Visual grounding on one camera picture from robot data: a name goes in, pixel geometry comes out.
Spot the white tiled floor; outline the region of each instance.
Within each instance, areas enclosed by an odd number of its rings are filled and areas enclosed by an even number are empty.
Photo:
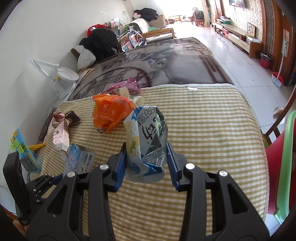
[[[274,123],[273,111],[276,107],[285,107],[292,91],[292,87],[276,87],[271,82],[271,71],[260,66],[258,59],[250,59],[246,52],[224,39],[221,35],[207,27],[197,27],[191,23],[175,23],[174,28],[178,38],[195,37],[206,45],[214,58],[222,66],[236,87],[245,94],[253,107],[263,133]],[[294,104],[290,110],[296,110]],[[284,124],[278,126],[280,132]],[[266,226],[273,234],[279,224],[272,215],[267,215]]]

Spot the silver screw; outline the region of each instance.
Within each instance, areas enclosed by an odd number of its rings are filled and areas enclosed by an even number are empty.
[[[107,165],[107,164],[102,164],[101,166],[100,166],[100,169],[101,170],[107,170],[109,168],[109,166]]]
[[[187,164],[185,165],[185,167],[186,167],[187,169],[191,170],[191,169],[194,169],[194,168],[195,168],[195,165],[194,165],[193,163],[187,163]]]
[[[74,177],[75,176],[75,172],[74,171],[70,171],[67,173],[67,177]]]
[[[226,177],[228,175],[228,172],[224,171],[224,170],[221,170],[221,171],[219,171],[219,175],[222,176],[222,177]]]

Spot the orange bag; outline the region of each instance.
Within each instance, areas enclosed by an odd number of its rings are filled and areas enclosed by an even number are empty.
[[[96,103],[92,113],[94,126],[101,134],[109,132],[137,108],[132,101],[123,96],[98,94],[92,99]]]

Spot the blue and white wrapper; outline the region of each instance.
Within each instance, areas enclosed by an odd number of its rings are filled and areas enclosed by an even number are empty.
[[[126,129],[126,175],[129,181],[154,183],[165,171],[168,127],[156,106],[134,109],[123,122]]]

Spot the drawer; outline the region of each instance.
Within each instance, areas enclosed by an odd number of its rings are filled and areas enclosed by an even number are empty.
[[[238,40],[238,44],[240,47],[242,47],[244,50],[246,50],[248,53],[250,52],[250,45],[247,44],[247,42],[242,41],[241,39]]]
[[[228,38],[229,38],[232,42],[238,44],[238,39],[237,39],[233,34],[229,33],[229,34],[228,34]]]
[[[222,30],[222,29],[223,29],[223,26],[222,26],[222,25],[220,25],[220,24],[216,24],[216,27],[217,27],[218,29],[220,29],[220,30]]]

